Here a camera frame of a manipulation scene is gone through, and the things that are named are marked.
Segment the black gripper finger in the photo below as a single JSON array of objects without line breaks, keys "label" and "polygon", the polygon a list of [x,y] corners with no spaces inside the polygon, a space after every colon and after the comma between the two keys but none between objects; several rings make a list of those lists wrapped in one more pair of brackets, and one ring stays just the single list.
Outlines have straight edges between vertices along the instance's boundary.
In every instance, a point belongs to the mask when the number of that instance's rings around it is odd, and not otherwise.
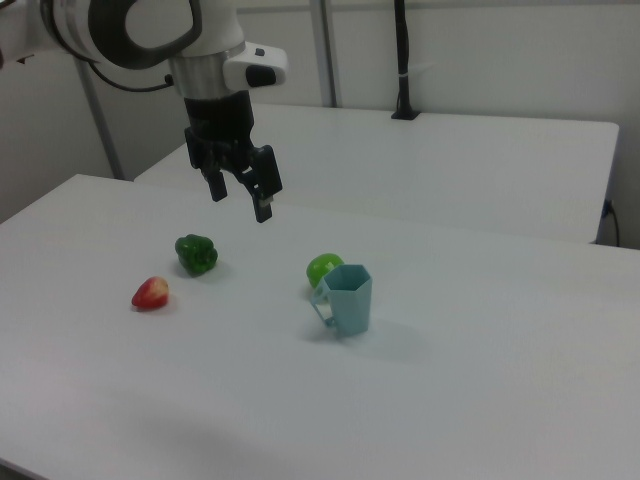
[{"label": "black gripper finger", "polygon": [[225,149],[211,147],[205,151],[205,156],[201,164],[201,173],[209,186],[209,191],[214,202],[219,202],[228,195],[223,174],[226,157],[227,151]]},{"label": "black gripper finger", "polygon": [[249,192],[258,223],[272,217],[271,203],[282,191],[282,181],[275,154],[270,145],[252,147],[241,152],[239,182]]}]

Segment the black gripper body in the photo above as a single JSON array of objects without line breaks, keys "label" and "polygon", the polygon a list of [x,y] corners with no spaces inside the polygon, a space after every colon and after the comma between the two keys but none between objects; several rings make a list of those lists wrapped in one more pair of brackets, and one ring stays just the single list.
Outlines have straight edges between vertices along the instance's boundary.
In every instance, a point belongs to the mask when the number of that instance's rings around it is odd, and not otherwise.
[{"label": "black gripper body", "polygon": [[185,99],[189,126],[185,139],[194,169],[245,171],[254,148],[254,116],[249,93],[214,100]]}]

